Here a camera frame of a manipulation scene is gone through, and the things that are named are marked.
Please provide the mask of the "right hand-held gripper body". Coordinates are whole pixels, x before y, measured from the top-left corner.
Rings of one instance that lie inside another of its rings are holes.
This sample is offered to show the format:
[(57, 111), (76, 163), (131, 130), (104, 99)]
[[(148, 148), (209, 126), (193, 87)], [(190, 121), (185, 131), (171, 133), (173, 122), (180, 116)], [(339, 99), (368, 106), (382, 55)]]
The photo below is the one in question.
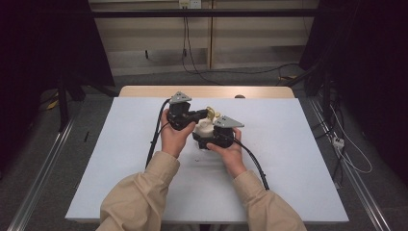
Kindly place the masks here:
[(213, 136), (206, 140), (206, 143), (210, 142), (222, 148), (231, 146), (234, 142), (234, 128), (243, 127), (241, 122), (235, 119), (222, 115), (214, 123)]

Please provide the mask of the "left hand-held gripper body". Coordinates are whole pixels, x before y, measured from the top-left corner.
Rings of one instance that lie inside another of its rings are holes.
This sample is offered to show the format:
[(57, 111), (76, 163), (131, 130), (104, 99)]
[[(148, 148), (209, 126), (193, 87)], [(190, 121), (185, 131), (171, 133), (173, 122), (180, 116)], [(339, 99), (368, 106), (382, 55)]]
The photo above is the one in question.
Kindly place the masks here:
[(191, 98), (181, 91), (177, 91), (170, 98), (166, 118), (173, 129), (181, 131), (191, 123), (190, 101)]

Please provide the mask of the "pale yellow spoon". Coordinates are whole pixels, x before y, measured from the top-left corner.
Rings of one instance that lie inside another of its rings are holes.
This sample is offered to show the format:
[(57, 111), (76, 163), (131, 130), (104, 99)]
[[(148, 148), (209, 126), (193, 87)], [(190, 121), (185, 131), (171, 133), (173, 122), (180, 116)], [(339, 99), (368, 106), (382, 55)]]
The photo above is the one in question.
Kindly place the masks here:
[(217, 112), (211, 107), (207, 107), (207, 118), (211, 121), (217, 120), (221, 116), (220, 112)]

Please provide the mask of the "person's right hand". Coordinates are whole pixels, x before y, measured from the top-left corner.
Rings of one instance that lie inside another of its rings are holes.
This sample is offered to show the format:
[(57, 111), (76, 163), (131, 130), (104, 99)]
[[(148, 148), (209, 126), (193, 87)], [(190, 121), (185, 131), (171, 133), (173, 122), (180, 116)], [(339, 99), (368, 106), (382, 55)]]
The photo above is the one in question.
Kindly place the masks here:
[(242, 148), (234, 143), (228, 148), (222, 148), (218, 145), (208, 142), (207, 147), (218, 153), (228, 171), (228, 173), (236, 178), (246, 171), (246, 167), (242, 160)]

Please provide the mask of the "person's left hand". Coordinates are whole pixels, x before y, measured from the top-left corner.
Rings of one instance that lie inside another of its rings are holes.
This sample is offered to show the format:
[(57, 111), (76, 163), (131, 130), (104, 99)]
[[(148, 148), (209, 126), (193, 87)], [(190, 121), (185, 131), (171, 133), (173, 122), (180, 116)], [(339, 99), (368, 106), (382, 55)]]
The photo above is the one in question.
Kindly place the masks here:
[(186, 145), (187, 137), (194, 130), (195, 123), (191, 122), (181, 131), (174, 130), (167, 120), (168, 109), (165, 109), (161, 118), (161, 141), (162, 151), (178, 158)]

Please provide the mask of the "white table mat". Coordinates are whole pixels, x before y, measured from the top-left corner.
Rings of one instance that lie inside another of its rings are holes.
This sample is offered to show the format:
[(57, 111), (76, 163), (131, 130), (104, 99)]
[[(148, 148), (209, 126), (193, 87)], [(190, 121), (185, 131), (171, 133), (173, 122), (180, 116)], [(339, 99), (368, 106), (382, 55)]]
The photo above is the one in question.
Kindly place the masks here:
[[(164, 101), (156, 97), (118, 97), (66, 218), (94, 222), (108, 192), (122, 178), (144, 170)], [(243, 123), (247, 168), (263, 173), (269, 187), (307, 223), (346, 222), (340, 200), (305, 114), (292, 99), (195, 98), (195, 110), (212, 107)], [(170, 183), (165, 223), (243, 223), (245, 211), (219, 155), (188, 140), (180, 168)]]

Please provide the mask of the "black metal stand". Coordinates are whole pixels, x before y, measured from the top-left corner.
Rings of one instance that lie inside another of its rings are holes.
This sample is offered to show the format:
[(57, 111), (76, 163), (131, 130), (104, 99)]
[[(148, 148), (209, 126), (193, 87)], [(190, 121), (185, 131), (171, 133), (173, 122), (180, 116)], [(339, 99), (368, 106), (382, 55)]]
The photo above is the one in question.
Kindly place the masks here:
[(66, 99), (66, 85), (64, 83), (63, 75), (58, 78), (58, 96), (60, 105), (60, 128), (59, 131), (62, 132), (69, 122), (69, 112)]

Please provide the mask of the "black curtain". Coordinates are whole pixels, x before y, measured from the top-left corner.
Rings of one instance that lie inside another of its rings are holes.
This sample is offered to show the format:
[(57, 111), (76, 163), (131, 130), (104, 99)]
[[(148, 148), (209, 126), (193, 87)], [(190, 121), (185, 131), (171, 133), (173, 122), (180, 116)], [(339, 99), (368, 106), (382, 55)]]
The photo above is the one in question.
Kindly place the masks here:
[(114, 83), (89, 0), (0, 0), (0, 172), (45, 90)]
[(300, 66), (311, 67), (347, 23), (333, 79), (383, 161), (408, 186), (408, 0), (319, 0), (318, 8), (330, 14), (314, 18)]

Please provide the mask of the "black metal frame bar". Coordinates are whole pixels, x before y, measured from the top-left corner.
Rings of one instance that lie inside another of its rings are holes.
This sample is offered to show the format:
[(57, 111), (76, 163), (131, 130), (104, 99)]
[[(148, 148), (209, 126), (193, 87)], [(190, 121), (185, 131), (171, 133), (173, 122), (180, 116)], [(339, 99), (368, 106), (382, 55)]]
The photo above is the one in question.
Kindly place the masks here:
[(322, 13), (316, 9), (206, 9), (206, 10), (134, 10), (134, 11), (94, 11), (96, 18), (134, 17), (303, 17)]

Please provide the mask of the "white wall socket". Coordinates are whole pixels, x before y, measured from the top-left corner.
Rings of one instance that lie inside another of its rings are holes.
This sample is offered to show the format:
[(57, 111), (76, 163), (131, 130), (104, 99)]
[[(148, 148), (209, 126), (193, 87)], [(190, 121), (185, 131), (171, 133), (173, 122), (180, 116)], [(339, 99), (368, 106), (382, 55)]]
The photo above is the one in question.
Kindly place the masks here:
[(180, 9), (201, 9), (201, 0), (178, 0)]

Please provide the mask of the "aluminium floor rail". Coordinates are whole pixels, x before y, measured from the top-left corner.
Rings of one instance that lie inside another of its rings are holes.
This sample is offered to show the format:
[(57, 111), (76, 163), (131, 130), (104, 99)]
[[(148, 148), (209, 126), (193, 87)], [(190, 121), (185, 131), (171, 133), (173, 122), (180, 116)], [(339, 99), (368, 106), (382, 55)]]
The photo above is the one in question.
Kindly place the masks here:
[(56, 137), (51, 149), (48, 151), (46, 159), (42, 164), (34, 183), (26, 193), (7, 231), (25, 231), (29, 219), (31, 218), (31, 215), (38, 204), (41, 193), (51, 175), (54, 165), (57, 163), (57, 160), (64, 149), (64, 145), (70, 135), (75, 120), (75, 117), (71, 118), (63, 130), (58, 133), (58, 136)]
[(357, 193), (366, 213), (368, 214), (371, 223), (376, 231), (391, 231), (391, 227), (386, 221), (378, 203), (375, 201), (372, 193), (364, 183), (361, 177), (361, 170), (349, 159), (344, 148), (340, 148), (332, 143), (332, 140), (337, 136), (335, 131), (329, 132), (329, 125), (323, 118), (322, 107), (317, 100), (310, 99), (310, 105), (319, 120), (319, 126), (323, 129), (325, 137), (328, 139), (330, 146), (334, 148), (336, 156), (340, 159), (340, 163), (344, 174), (349, 179), (354, 191)]

